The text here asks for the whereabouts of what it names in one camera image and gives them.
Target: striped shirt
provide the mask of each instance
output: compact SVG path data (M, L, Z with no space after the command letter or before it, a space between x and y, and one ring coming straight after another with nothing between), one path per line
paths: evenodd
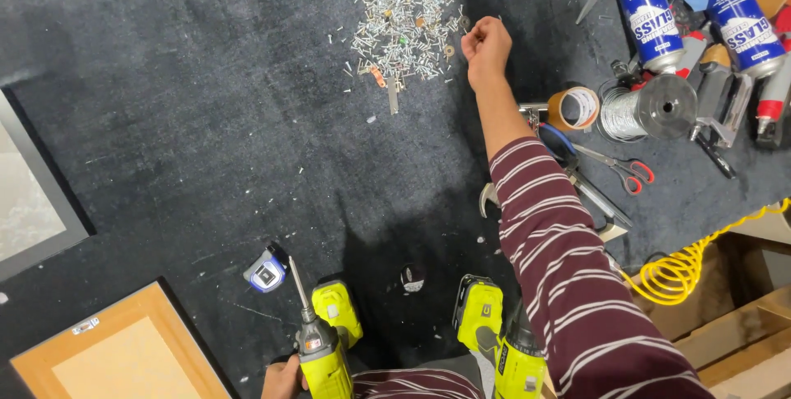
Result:
M590 213L543 143L513 141L489 170L502 204L501 248L558 396L712 398L610 271ZM358 399L485 397L459 374L427 369L361 373L354 393Z

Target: carpeted workbench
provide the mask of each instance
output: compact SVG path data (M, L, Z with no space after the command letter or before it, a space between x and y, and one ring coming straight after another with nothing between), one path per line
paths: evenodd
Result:
M576 26L584 1L456 0L473 20L502 16L519 101L546 101L569 81L595 89L613 59L629 58L615 0ZM342 72L356 62L348 46L328 44L361 16L351 2L2 0L0 76L43 73L12 90L98 232L0 283L5 360L161 276L233 388L259 397L265 365L291 351L299 321L292 281L264 295L242 280L270 238L306 283L346 274L365 318L357 352L371 366L462 351L450 316L465 273L494 277L514 299L509 264L494 254L497 222L478 214L487 160L460 54L452 82L408 80L390 116L370 75ZM745 136L727 153L737 181L683 139L574 139L657 174L630 198L582 158L634 220L610 246L628 267L791 195L791 157ZM428 279L404 296L395 284L408 262ZM29 397L7 363L0 391Z

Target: hand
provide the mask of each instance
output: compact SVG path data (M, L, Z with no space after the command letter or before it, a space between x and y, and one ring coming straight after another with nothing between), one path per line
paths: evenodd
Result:
M261 399L293 399L308 389L308 381L299 368L299 356L294 354L288 362L271 364L263 377Z
M486 16L461 38L461 50L470 63L470 86L477 93L505 79L505 63L511 51L511 36L502 21Z

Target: roll of tape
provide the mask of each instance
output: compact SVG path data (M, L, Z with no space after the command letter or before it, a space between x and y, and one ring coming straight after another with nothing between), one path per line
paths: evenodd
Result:
M580 117L574 124L569 124L563 117L564 103L576 103ZM599 97L596 92L585 87L574 87L564 92L555 93L549 99L549 123L561 131L583 130L592 125L599 117Z

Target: tape measure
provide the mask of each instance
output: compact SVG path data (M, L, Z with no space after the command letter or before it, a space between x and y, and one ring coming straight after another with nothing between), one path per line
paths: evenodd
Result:
M263 251L261 257L242 275L252 287L261 292L270 292L280 286L286 279L288 266L281 263L275 254L278 250L271 244Z

